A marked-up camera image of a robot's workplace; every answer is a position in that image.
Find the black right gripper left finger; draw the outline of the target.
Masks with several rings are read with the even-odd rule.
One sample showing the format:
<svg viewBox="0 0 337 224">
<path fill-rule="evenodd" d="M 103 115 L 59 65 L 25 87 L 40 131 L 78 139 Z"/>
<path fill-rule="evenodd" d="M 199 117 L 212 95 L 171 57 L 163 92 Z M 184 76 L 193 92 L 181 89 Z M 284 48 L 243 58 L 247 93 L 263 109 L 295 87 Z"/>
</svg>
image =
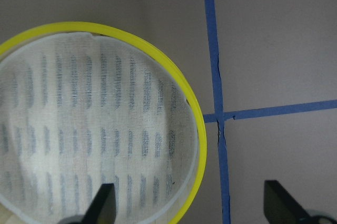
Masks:
<svg viewBox="0 0 337 224">
<path fill-rule="evenodd" d="M 83 223 L 112 224 L 116 219 L 116 195 L 113 183 L 102 184 L 88 208 Z"/>
</svg>

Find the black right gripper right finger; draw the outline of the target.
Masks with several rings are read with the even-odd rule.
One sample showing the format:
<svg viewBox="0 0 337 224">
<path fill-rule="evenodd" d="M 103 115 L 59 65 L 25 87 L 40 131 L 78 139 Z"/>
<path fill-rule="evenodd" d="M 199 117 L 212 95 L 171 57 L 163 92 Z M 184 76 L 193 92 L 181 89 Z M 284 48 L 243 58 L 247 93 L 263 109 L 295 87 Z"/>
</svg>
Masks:
<svg viewBox="0 0 337 224">
<path fill-rule="evenodd" d="M 313 223 L 312 217 L 277 180 L 264 181 L 264 215 L 269 223 Z"/>
</svg>

